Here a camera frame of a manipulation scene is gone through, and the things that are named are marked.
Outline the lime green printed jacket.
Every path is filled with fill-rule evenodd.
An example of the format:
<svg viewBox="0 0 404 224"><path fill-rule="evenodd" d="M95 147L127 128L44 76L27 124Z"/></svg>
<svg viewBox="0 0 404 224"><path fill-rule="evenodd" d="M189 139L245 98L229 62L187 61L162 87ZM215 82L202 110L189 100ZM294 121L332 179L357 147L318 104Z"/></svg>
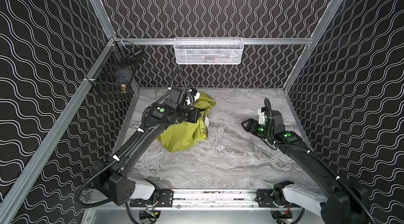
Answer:
<svg viewBox="0 0 404 224"><path fill-rule="evenodd" d="M215 105L216 101L205 91L201 91L194 106L201 110L201 117L197 123L183 122L171 125L156 140L172 153L189 150L200 142L207 141L209 116Z"/></svg>

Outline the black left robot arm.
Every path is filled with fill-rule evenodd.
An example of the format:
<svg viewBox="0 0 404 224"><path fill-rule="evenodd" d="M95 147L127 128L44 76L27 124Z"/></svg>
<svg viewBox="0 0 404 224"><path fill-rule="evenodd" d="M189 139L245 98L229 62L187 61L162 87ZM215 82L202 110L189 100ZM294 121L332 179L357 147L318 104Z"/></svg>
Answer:
<svg viewBox="0 0 404 224"><path fill-rule="evenodd" d="M110 202L121 206L133 199L150 199L155 186L148 182L135 182L127 175L150 144L169 126L198 122L201 110L195 107L195 102L199 97L200 93L194 88L171 87L160 100L147 106L140 127L129 140L107 161L96 162L92 166L92 175L75 193L74 203L81 208L94 208ZM81 201L82 192L90 185L106 199L96 203Z"/></svg>

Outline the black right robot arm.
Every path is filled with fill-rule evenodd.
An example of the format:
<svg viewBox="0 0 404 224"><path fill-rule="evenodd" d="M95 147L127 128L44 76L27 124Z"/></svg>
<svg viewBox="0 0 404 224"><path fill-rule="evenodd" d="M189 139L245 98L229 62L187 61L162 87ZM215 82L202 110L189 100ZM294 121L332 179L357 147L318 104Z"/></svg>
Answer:
<svg viewBox="0 0 404 224"><path fill-rule="evenodd" d="M269 196L264 195L264 190L258 190L256 201L260 207L300 206L319 216L325 224L376 223L365 187L339 175L298 134L286 130L280 112L263 107L258 115L258 120L242 122L243 129L295 161L319 187L319 191L304 189L291 180L276 183Z"/></svg>

